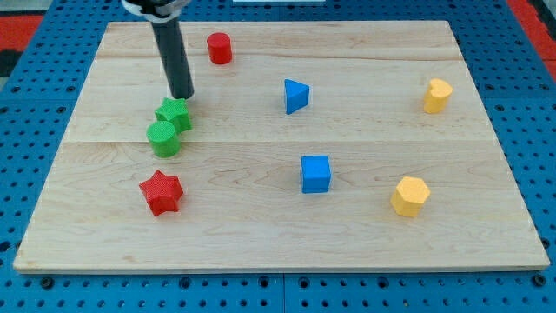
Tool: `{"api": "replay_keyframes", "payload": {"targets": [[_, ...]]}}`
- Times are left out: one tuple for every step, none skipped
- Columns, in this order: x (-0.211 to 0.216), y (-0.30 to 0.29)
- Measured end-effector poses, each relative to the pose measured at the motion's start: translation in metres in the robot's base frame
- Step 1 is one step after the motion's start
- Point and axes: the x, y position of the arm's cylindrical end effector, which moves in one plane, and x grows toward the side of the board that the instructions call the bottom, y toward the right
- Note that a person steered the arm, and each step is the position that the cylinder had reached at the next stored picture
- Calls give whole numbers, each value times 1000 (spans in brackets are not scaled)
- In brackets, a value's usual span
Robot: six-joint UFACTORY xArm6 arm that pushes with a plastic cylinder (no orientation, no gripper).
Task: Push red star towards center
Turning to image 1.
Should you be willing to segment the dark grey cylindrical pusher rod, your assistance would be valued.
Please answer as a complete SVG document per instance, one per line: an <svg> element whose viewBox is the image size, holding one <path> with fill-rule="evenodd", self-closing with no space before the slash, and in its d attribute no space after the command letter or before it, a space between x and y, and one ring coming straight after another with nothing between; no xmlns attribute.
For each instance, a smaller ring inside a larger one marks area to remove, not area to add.
<svg viewBox="0 0 556 313"><path fill-rule="evenodd" d="M191 98L195 91L179 19L176 17L164 23L152 23L151 27L172 97Z"/></svg>

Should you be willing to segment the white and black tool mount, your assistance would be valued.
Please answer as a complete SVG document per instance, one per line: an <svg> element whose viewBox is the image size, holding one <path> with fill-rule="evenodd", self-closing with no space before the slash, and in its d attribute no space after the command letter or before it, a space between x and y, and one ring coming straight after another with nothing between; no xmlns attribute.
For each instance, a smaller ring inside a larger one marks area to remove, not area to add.
<svg viewBox="0 0 556 313"><path fill-rule="evenodd" d="M181 15L190 0L122 0L123 8L149 22L167 22Z"/></svg>

